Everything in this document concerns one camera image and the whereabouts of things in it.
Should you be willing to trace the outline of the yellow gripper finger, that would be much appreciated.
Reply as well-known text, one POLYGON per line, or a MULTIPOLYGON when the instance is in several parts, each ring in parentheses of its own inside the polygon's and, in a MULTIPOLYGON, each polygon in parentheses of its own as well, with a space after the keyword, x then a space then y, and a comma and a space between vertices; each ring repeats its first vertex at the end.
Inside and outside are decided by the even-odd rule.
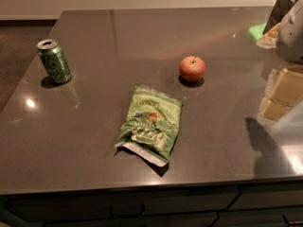
POLYGON ((279 120, 291 107, 264 97, 259 105, 259 113, 268 119, 279 120))
POLYGON ((303 67, 293 65, 283 68, 277 77, 271 99, 293 106, 303 96, 303 67))

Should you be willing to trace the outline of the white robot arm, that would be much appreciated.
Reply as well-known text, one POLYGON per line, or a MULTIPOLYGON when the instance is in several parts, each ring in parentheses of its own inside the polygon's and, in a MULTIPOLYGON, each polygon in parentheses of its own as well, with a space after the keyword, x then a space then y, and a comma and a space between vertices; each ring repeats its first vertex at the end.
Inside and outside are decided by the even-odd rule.
POLYGON ((276 0, 257 46, 270 53, 258 114, 276 123, 303 97, 303 0, 276 0))

